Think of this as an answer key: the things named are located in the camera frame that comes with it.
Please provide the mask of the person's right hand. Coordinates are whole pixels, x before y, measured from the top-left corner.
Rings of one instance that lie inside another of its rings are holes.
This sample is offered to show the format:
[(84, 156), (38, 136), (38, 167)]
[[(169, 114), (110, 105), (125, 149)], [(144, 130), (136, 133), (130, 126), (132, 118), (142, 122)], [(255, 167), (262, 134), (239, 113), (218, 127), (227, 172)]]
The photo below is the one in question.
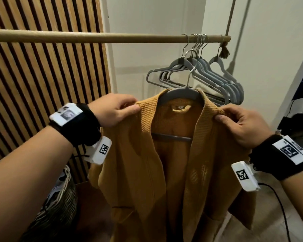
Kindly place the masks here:
[(230, 132), (236, 141), (247, 149), (254, 149), (275, 134), (263, 117), (254, 110), (234, 104), (224, 105), (221, 109), (225, 116), (240, 125), (240, 130), (230, 130)]

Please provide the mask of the person's left hand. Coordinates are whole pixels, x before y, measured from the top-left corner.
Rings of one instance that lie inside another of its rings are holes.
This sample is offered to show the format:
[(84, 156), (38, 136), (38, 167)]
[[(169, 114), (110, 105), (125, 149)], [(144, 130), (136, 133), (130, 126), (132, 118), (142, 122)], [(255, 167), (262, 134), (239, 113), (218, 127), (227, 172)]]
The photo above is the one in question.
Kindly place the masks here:
[(135, 104), (137, 99), (129, 94), (109, 93), (88, 104), (101, 127), (112, 127), (119, 122), (116, 110)]

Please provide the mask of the mustard waffle robe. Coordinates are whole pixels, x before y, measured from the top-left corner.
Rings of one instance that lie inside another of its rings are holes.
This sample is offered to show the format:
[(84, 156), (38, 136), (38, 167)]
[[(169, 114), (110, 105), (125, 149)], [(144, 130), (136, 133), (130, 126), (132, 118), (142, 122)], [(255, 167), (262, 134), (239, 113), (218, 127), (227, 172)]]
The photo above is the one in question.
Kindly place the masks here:
[(229, 212), (251, 229), (256, 193), (242, 189), (231, 165), (249, 160), (204, 104), (173, 99), (169, 89), (138, 101), (141, 111), (103, 128), (112, 145), (88, 178), (112, 208), (111, 242), (212, 242)]

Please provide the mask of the person's left forearm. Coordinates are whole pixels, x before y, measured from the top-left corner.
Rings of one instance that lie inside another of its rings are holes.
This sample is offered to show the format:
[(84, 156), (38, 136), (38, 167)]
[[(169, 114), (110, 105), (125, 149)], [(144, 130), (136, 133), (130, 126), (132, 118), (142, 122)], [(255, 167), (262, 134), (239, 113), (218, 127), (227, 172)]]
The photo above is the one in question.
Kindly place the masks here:
[(47, 126), (0, 160), (0, 242), (20, 239), (72, 153), (73, 145)]

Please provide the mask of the person's right forearm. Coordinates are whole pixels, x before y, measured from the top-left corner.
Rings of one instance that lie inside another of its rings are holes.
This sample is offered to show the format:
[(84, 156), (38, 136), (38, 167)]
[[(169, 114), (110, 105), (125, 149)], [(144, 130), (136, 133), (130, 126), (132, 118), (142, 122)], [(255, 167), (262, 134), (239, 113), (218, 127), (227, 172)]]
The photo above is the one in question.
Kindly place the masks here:
[(282, 180), (281, 185), (303, 221), (303, 171)]

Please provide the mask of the black wristband with white tracker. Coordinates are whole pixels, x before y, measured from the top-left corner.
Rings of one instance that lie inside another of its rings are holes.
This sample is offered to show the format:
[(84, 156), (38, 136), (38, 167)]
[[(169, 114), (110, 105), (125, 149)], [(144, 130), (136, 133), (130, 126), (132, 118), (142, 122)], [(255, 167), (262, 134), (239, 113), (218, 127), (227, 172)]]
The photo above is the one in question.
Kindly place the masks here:
[(303, 148), (289, 136), (274, 134), (249, 156), (256, 171), (271, 174), (279, 181), (303, 171)]
[(49, 126), (74, 147), (93, 146), (100, 138), (100, 123), (87, 104), (67, 103), (49, 116)]

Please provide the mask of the white marker box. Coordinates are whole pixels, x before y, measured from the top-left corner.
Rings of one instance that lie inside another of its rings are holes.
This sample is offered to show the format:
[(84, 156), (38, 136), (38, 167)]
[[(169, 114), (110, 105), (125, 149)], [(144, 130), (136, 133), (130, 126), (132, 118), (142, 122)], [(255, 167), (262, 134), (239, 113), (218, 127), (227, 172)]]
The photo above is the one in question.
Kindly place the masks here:
[(86, 148), (84, 160), (92, 164), (103, 164), (111, 145), (111, 139), (106, 136), (102, 136), (97, 143)]
[(233, 163), (231, 167), (244, 191), (254, 192), (260, 190), (257, 179), (245, 161)]

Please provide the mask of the grey velvet clothes hanger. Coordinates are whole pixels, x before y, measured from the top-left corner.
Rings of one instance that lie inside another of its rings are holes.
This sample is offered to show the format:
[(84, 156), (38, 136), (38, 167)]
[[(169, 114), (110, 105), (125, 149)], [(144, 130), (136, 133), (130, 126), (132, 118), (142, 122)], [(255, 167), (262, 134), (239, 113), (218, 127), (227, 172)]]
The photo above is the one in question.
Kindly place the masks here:
[(177, 65), (184, 65), (185, 67), (187, 67), (190, 70), (190, 74), (188, 76), (188, 81), (187, 81), (186, 86), (176, 88), (176, 89), (170, 89), (169, 91), (166, 91), (164, 94), (162, 94), (158, 98), (158, 101), (157, 101), (158, 106), (163, 105), (163, 104), (165, 104), (166, 102), (168, 102), (170, 100), (178, 99), (178, 98), (186, 98), (186, 99), (190, 99), (190, 100), (193, 100), (193, 101), (197, 101), (202, 106), (204, 106), (205, 102), (204, 102), (204, 98), (201, 95), (201, 93), (199, 93), (196, 89), (191, 88), (191, 87), (188, 86), (190, 76), (191, 76), (191, 74), (194, 75), (194, 71), (196, 69), (196, 66), (193, 66), (192, 63), (185, 58), (186, 55), (188, 54), (188, 52), (190, 52), (190, 51), (193, 51), (197, 55), (197, 52), (194, 49), (190, 49), (184, 55), (182, 55), (181, 58), (178, 58), (178, 59), (174, 60), (168, 67), (150, 70), (147, 73), (146, 81), (148, 83), (166, 88), (165, 86), (163, 86), (161, 84), (157, 84), (157, 83), (154, 83), (152, 81), (149, 81), (149, 79), (148, 79), (149, 75), (151, 73), (154, 73), (154, 72), (162, 72), (162, 71), (165, 71), (165, 70), (171, 70), (173, 67), (175, 67)]

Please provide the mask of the row of grey hangers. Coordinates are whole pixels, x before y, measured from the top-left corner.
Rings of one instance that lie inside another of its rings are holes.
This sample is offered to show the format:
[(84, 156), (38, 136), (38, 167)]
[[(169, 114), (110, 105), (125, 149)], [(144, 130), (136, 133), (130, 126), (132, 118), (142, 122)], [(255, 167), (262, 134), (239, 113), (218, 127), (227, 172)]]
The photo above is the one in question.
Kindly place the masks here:
[[(223, 46), (227, 44), (223, 40), (223, 36), (220, 40), (221, 52), (211, 58), (209, 62), (202, 58), (202, 54), (199, 55), (199, 49), (202, 49), (201, 52), (203, 51), (203, 48), (209, 43), (209, 37), (205, 34), (195, 34), (194, 36), (197, 48), (183, 53), (182, 57), (174, 60), (168, 67), (154, 69), (147, 73), (146, 81), (148, 83), (170, 89), (159, 97), (158, 105), (178, 98), (194, 100), (204, 105), (203, 91), (199, 92), (189, 86), (191, 77), (222, 96), (220, 98), (206, 93), (215, 105), (222, 106), (229, 103), (241, 105), (244, 101), (244, 89), (225, 69), (222, 61), (222, 58), (229, 55), (229, 52), (223, 50)], [(182, 71), (189, 71), (186, 85), (170, 80), (169, 73)]]

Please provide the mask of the black bag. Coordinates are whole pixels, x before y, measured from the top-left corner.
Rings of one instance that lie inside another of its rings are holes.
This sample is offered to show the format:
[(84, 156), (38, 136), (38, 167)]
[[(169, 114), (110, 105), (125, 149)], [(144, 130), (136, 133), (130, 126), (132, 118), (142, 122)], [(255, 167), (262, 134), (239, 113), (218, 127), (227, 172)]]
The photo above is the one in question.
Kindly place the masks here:
[(288, 135), (292, 139), (303, 138), (303, 113), (294, 114), (291, 118), (283, 117), (276, 133)]

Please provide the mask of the wooden clothes rod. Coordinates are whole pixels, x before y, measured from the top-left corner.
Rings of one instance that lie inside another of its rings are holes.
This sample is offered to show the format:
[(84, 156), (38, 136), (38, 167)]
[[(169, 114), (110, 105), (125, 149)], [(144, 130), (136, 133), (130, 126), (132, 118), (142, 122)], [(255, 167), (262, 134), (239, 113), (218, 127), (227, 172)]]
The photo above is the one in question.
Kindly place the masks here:
[(187, 44), (204, 39), (208, 43), (230, 42), (222, 35), (156, 35), (105, 32), (55, 32), (0, 29), (0, 43), (61, 44)]

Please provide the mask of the white door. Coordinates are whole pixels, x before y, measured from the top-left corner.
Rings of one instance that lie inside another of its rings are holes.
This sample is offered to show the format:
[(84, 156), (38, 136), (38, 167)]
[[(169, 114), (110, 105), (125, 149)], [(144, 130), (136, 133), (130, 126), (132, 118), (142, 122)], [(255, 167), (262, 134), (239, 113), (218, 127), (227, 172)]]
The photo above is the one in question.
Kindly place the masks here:
[[(100, 0), (103, 31), (191, 35), (201, 33), (206, 0)], [(138, 100), (159, 93), (149, 84), (150, 70), (167, 67), (181, 57), (185, 44), (106, 44), (112, 93)]]

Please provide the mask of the wooden slat panel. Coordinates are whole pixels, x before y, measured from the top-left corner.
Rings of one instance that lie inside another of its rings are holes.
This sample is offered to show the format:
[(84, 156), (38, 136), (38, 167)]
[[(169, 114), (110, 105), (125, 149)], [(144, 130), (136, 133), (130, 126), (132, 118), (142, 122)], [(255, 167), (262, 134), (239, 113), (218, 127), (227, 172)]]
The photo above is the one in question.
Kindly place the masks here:
[[(0, 0), (0, 29), (103, 32), (100, 0)], [(0, 43), (0, 160), (61, 106), (111, 91), (105, 44)]]

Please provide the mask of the dark wicker basket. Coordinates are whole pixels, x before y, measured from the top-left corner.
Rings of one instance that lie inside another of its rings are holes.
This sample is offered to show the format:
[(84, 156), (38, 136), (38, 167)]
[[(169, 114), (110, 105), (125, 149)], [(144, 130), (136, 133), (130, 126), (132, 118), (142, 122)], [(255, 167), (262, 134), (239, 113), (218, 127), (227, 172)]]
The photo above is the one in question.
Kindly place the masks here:
[(78, 197), (71, 172), (69, 173), (58, 199), (48, 208), (41, 207), (19, 242), (62, 242), (71, 234)]

